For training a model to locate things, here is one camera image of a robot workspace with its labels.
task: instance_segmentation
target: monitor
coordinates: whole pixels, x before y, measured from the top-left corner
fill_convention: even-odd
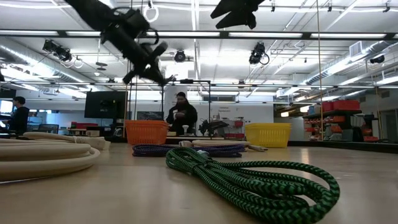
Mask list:
[[[125,91],[91,91],[87,93],[85,118],[124,119],[125,110]]]
[[[0,101],[0,114],[10,115],[14,109],[14,104],[11,101],[1,100]]]

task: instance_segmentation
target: purple rope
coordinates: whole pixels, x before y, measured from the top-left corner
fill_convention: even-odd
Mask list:
[[[132,155],[144,157],[164,157],[166,156],[167,152],[175,148],[175,146],[140,144],[132,147]],[[242,157],[240,152],[244,152],[244,145],[193,147],[192,149],[196,151],[206,151],[209,153],[210,157]]]

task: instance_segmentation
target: green and black rope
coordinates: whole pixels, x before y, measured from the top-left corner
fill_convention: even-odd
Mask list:
[[[316,223],[335,206],[340,196],[339,185],[332,175],[299,162],[217,162],[191,148],[179,147],[167,153],[166,164],[199,176],[226,200],[266,223]],[[329,189],[295,175],[245,169],[252,167],[308,172],[322,178]],[[299,195],[312,199],[315,205],[309,205]]]

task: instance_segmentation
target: man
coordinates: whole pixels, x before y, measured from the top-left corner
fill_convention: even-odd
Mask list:
[[[15,131],[17,134],[24,134],[27,129],[27,120],[29,117],[29,109],[24,106],[26,100],[21,96],[17,96],[12,102],[17,110],[9,121],[3,121],[3,123],[8,123],[11,131]]]
[[[169,116],[166,121],[172,124],[170,131],[175,131],[177,135],[184,135],[183,125],[188,125],[187,133],[192,132],[198,120],[198,113],[196,109],[188,102],[185,93],[180,92],[177,94],[177,104],[169,111]]]

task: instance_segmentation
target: yellow basket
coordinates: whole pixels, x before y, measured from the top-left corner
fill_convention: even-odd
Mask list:
[[[245,125],[247,140],[256,146],[287,147],[292,125],[289,123],[257,123]]]

